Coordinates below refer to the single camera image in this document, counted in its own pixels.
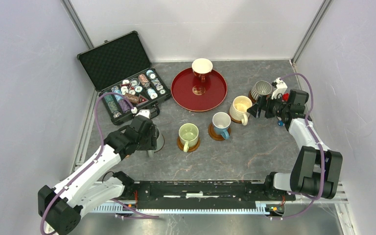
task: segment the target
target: tray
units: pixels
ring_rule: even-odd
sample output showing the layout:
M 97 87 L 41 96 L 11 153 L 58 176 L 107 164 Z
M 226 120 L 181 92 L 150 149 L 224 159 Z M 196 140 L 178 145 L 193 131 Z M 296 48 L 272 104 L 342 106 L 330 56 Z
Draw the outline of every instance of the tray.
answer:
M 96 91 L 100 92 L 100 95 L 105 92 L 111 92 L 112 88 L 115 86 L 118 86 L 120 89 L 124 80 L 131 81 L 134 78 L 137 79 L 140 74 L 144 74 L 149 82 L 149 87 L 145 88 L 140 84 L 142 90 L 135 92 L 135 95 L 137 95 L 138 98 L 140 98 L 139 95 L 141 95 L 147 98 L 148 101 L 141 103 L 141 105 L 134 106 L 136 106 L 138 110 L 151 110 L 151 118 L 156 117 L 160 113 L 158 104 L 171 98 L 169 88 L 162 81 L 155 69 L 151 68 L 152 63 L 136 31 L 132 31 L 109 42 L 105 41 L 105 43 L 100 46 L 78 54 L 77 59 L 89 75 Z M 155 79 L 163 86 L 162 89 L 157 89 L 158 87 L 155 85 L 158 83 L 149 79 L 149 76 L 146 74 L 149 70 L 154 72 L 156 75 Z M 148 88 L 152 88 L 158 97 L 151 98 L 147 92 Z M 102 100 L 114 125 L 121 125 L 134 117 L 134 114 L 130 111 L 126 113 L 123 111 L 118 103 L 118 99 L 118 97 L 108 95 Z
M 192 68 L 180 72 L 171 85 L 174 100 L 183 108 L 205 112 L 220 105 L 227 95 L 223 76 L 212 70 L 204 83 L 192 73 Z

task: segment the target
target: blue mug handle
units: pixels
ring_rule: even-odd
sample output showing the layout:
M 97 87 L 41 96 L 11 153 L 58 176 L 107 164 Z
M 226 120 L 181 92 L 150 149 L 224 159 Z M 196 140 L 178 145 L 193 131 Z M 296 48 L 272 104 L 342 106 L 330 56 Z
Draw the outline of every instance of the blue mug handle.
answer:
M 228 131 L 227 131 L 227 130 L 224 130 L 224 131 L 221 133 L 221 136 L 222 136 L 225 140 L 228 140 L 228 138 L 230 137 L 230 134 L 228 134 Z

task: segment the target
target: black case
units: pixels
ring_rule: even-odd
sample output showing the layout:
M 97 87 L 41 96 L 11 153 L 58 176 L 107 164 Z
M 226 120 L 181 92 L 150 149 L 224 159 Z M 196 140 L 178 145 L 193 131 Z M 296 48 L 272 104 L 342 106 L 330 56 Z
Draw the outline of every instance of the black case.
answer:
M 143 105 L 137 106 L 138 110 L 151 110 L 151 118 L 159 114 L 160 110 L 158 104 L 171 98 L 171 91 L 162 81 L 155 69 L 151 68 L 152 63 L 136 31 L 132 31 L 109 42 L 105 41 L 104 44 L 98 47 L 78 54 L 77 59 L 81 62 L 81 65 L 83 65 L 96 91 L 100 92 L 100 95 L 105 92 L 111 92 L 113 86 L 120 87 L 120 84 L 122 84 L 122 81 L 125 79 L 131 80 L 132 78 L 137 78 L 142 73 L 146 75 L 146 71 L 148 70 L 154 71 L 156 77 L 166 90 L 166 93 L 160 94 L 152 81 L 148 78 L 151 87 L 156 91 L 158 97 L 154 100 L 150 99 L 146 89 L 143 88 L 143 91 L 139 94 L 148 98 L 149 101 Z M 134 117 L 134 114 L 131 112 L 123 113 L 114 96 L 113 100 L 122 113 L 122 115 L 117 118 L 113 117 L 105 99 L 103 99 L 103 103 L 114 125 L 121 125 Z

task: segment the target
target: blue mug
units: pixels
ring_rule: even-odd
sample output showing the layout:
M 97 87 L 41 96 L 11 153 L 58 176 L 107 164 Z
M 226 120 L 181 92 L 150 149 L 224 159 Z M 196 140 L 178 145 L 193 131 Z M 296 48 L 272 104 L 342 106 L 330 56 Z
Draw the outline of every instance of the blue mug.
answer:
M 221 135 L 225 140 L 230 137 L 228 128 L 231 124 L 231 118 L 227 113 L 219 112 L 212 117 L 212 125 L 217 135 Z

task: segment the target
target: robotic arm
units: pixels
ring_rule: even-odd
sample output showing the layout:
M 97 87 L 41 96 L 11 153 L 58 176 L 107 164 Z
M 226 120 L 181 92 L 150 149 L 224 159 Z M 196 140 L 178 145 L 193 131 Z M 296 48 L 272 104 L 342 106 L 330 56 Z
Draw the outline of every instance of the robotic arm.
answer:
M 272 83 L 272 86 L 275 88 L 273 93 L 258 97 L 255 105 L 247 112 L 254 117 L 260 117 L 263 110 L 266 118 L 279 118 L 300 148 L 292 172 L 274 174 L 273 187 L 285 191 L 317 195 L 321 185 L 321 173 L 314 172 L 313 168 L 321 163 L 321 152 L 318 146 L 320 144 L 325 156 L 325 179 L 321 197 L 332 199 L 336 194 L 341 172 L 341 153 L 330 150 L 321 141 L 313 128 L 310 117 L 308 117 L 308 124 L 306 123 L 304 111 L 305 104 L 309 99 L 307 92 L 291 89 L 289 96 L 284 95 L 287 86 L 279 78 Z
M 111 177 L 103 184 L 89 190 L 106 171 L 118 164 L 126 156 L 136 150 L 154 150 L 157 148 L 157 128 L 143 110 L 136 115 L 131 124 L 125 126 L 125 131 L 111 132 L 104 140 L 103 154 L 96 160 L 100 148 L 77 171 L 68 178 L 56 184 L 53 188 L 42 187 L 38 192 L 38 210 L 44 215 L 50 201 L 61 189 L 55 203 L 49 209 L 46 222 L 60 235 L 71 232 L 81 218 L 102 203 L 122 195 L 124 186 L 121 180 Z M 87 168 L 71 185 L 68 182 L 79 172 Z

